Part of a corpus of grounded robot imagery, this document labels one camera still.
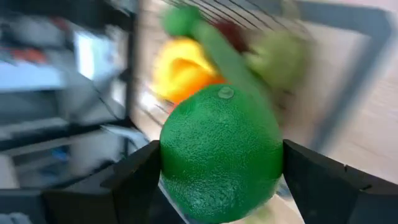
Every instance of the red fruit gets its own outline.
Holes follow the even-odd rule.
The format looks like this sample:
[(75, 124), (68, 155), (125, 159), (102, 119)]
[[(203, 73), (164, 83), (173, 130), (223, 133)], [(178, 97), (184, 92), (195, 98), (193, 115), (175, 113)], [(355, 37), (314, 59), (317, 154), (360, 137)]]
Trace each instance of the red fruit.
[(217, 28), (230, 42), (230, 44), (239, 53), (247, 51), (248, 47), (244, 42), (242, 34), (242, 29), (233, 21), (227, 19), (220, 19), (216, 22), (211, 23), (215, 28)]

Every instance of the lime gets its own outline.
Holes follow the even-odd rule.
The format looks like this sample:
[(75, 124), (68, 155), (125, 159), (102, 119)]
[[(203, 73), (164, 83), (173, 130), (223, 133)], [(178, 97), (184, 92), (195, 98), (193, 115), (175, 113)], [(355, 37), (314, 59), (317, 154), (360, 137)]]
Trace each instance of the lime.
[(192, 218), (245, 217), (274, 194), (282, 139), (271, 108), (232, 85), (210, 85), (181, 102), (160, 134), (162, 179)]

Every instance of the wire basket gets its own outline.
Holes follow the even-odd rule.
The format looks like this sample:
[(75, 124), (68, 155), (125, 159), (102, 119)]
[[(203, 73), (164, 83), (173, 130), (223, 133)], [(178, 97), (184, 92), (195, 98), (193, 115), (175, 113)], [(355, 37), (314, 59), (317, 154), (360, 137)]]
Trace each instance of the wire basket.
[[(139, 47), (142, 47), (141, 52), (143, 53), (142, 57), (140, 57), (142, 62), (139, 63), (140, 69), (138, 74), (140, 80), (144, 83), (144, 85), (139, 86), (139, 92), (144, 92), (146, 99), (148, 99), (148, 95), (153, 95), (150, 88), (152, 72), (155, 69), (153, 67), (153, 61), (157, 57), (163, 44), (170, 39), (170, 37), (162, 30), (160, 25), (163, 12), (168, 7), (175, 6), (176, 4), (190, 4), (198, 7), (209, 22), (228, 19), (242, 28), (244, 31), (243, 38), (246, 42), (253, 42), (258, 37), (263, 37), (264, 33), (272, 32), (273, 30), (289, 30), (298, 36), (309, 40), (310, 33), (299, 20), (300, 13), (297, 9), (295, 0), (276, 0), (276, 3), (281, 3), (283, 12), (282, 16), (272, 16), (267, 12), (267, 7), (263, 2), (257, 0), (144, 1), (141, 9), (142, 15), (139, 19), (139, 25), (144, 28), (139, 31), (142, 36), (140, 39), (147, 43), (139, 44)], [(275, 104), (275, 109), (279, 114), (281, 114), (287, 107), (287, 100), (281, 102), (280, 98), (290, 99), (291, 96), (292, 92), (287, 92), (287, 94), (282, 93), (281, 96), (277, 97), (277, 99), (273, 98), (273, 100), (277, 102)], [(162, 125), (170, 111), (170, 104), (167, 102), (158, 103), (156, 110), (158, 111), (147, 114), (152, 116), (158, 125)]]
[[(178, 2), (181, 1), (142, 1), (139, 11), (137, 44), (139, 48), (137, 60), (139, 62), (135, 75), (140, 83), (138, 92), (145, 95), (143, 102), (155, 102), (155, 106), (147, 103), (139, 103), (138, 106), (144, 109), (145, 113), (155, 120), (158, 126), (161, 126), (167, 119), (169, 105), (156, 102), (151, 93), (153, 61), (164, 42), (170, 39), (160, 25), (162, 12)], [(289, 127), (288, 130), (290, 133), (306, 132), (312, 136), (305, 139), (295, 138), (290, 133), (285, 136), (316, 151), (324, 150), (327, 140), (331, 139), (331, 135), (339, 127), (340, 121), (343, 120), (342, 118), (349, 111), (353, 100), (365, 86), (366, 80), (374, 74), (373, 68), (378, 64), (379, 56), (393, 34), (387, 12), (368, 7), (300, 0), (184, 0), (182, 2), (198, 6), (209, 20), (222, 17), (234, 21), (245, 30), (245, 34), (249, 38), (256, 38), (256, 34), (264, 31), (288, 29), (311, 43), (321, 42), (319, 44), (321, 46), (315, 46), (318, 49), (312, 57), (317, 61), (310, 65), (310, 73), (320, 78), (312, 78), (310, 86), (315, 91), (306, 92), (306, 97), (316, 96), (318, 99), (312, 102), (314, 111), (307, 112), (308, 108), (299, 108), (303, 110), (301, 116), (314, 117), (314, 119), (310, 121), (311, 124), (308, 124), (308, 121), (303, 121), (306, 124), (299, 123), (303, 117), (296, 116), (297, 112), (294, 108), (294, 115), (297, 117), (294, 118), (296, 121), (294, 125), (297, 128)], [(323, 46), (322, 39), (324, 38), (331, 39), (328, 48)], [(347, 45), (341, 47), (341, 43), (346, 39), (352, 40), (348, 44), (350, 49), (346, 49)], [(350, 46), (360, 41), (363, 43), (355, 46), (361, 47), (360, 50)], [(324, 56), (328, 55), (333, 55), (335, 62), (327, 62), (326, 66), (322, 60)], [(327, 77), (335, 73), (339, 73), (338, 82), (330, 83), (329, 80), (321, 79), (322, 76)], [(297, 104), (296, 101), (298, 103), (307, 102), (305, 97), (300, 99), (301, 102), (297, 100), (297, 97), (298, 95), (294, 96), (293, 101), (290, 100), (287, 106), (291, 106), (292, 103)]]

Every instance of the metal wire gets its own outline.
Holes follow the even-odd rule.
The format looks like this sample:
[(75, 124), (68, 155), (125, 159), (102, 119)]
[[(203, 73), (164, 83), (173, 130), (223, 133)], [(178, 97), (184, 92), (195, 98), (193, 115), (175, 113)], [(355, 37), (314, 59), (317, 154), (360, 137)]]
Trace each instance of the metal wire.
[[(270, 15), (266, 9), (261, 7), (255, 0), (160, 0), (167, 4), (191, 4), (198, 7), (202, 14), (210, 21), (220, 18), (229, 19), (237, 25), (249, 30), (262, 29), (288, 29), (308, 35), (308, 32), (299, 21), (290, 20), (293, 27), (288, 27), (285, 22)], [(293, 5), (294, 0), (287, 1)]]

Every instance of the fruit basket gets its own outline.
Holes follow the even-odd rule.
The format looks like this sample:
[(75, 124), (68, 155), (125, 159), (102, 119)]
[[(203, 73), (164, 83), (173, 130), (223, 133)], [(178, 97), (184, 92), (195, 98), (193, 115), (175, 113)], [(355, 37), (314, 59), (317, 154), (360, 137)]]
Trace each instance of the fruit basket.
[[(264, 32), (289, 30), (311, 44), (308, 74), (298, 88), (283, 93), (283, 100), (277, 100), (282, 104), (276, 107), (285, 111), (284, 137), (316, 151), (325, 148), (339, 122), (354, 105), (354, 99), (374, 75), (378, 56), (393, 33), (387, 12), (344, 4), (276, 0), (144, 1), (138, 23), (140, 50), (136, 76), (140, 96), (137, 100), (139, 113), (154, 120), (152, 129), (162, 125), (172, 107), (156, 98), (153, 89), (154, 61), (171, 39), (162, 28), (162, 19), (165, 9), (181, 2), (198, 7), (210, 22), (228, 19), (240, 26), (245, 39), (255, 39)], [(355, 22), (349, 19), (351, 15), (355, 15)], [(377, 25), (370, 26), (368, 21)], [(154, 137), (159, 134), (149, 132)]]

